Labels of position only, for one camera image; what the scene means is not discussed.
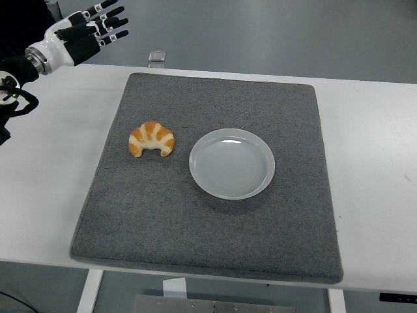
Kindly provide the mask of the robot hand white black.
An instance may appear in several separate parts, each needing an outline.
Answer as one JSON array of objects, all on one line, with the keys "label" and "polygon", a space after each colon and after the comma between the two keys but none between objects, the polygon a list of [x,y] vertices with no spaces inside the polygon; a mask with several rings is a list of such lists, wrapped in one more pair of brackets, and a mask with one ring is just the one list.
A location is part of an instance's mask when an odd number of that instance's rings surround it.
[{"label": "robot hand white black", "polygon": [[77,66],[128,35],[127,30],[120,30],[128,23],[119,17],[123,11],[116,1],[102,1],[74,12],[48,28],[44,39],[25,54],[37,62],[36,69],[43,75],[62,66]]}]

